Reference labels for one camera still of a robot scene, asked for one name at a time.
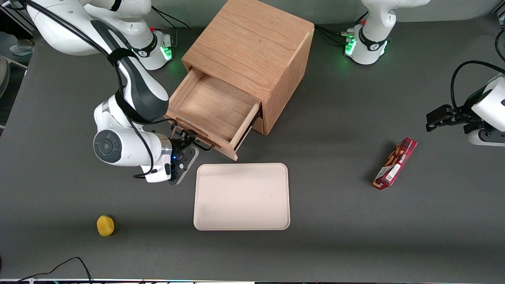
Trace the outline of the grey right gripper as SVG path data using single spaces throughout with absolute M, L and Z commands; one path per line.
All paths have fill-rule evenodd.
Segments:
M 197 134 L 186 134 L 186 132 L 181 132 L 179 137 L 172 140 L 172 149 L 182 150 L 174 150 L 172 153 L 168 168 L 170 185 L 179 185 L 182 182 L 200 154 L 200 151 L 193 147 L 196 146 L 196 140 Z

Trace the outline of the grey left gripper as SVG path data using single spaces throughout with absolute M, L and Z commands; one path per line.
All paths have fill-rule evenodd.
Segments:
M 444 104 L 426 115 L 426 131 L 444 126 L 465 124 L 464 132 L 471 144 L 504 147 L 504 91 L 500 88 L 480 88 L 465 104 L 456 108 Z

